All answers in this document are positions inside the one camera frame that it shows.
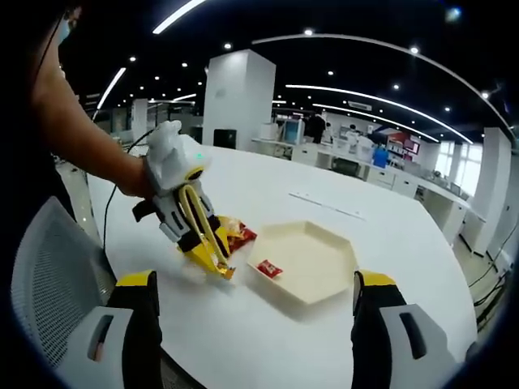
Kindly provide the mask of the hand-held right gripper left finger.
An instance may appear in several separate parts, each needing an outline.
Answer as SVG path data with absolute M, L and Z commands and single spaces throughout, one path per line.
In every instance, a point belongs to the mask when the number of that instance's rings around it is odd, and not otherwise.
M 161 388 L 157 273 L 123 276 L 71 333 L 56 370 L 67 388 Z

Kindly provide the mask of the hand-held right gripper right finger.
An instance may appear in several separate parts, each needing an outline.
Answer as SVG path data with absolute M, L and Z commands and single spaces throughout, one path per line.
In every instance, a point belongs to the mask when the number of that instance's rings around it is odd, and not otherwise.
M 441 388 L 457 370 L 444 330 L 389 276 L 354 273 L 352 388 Z

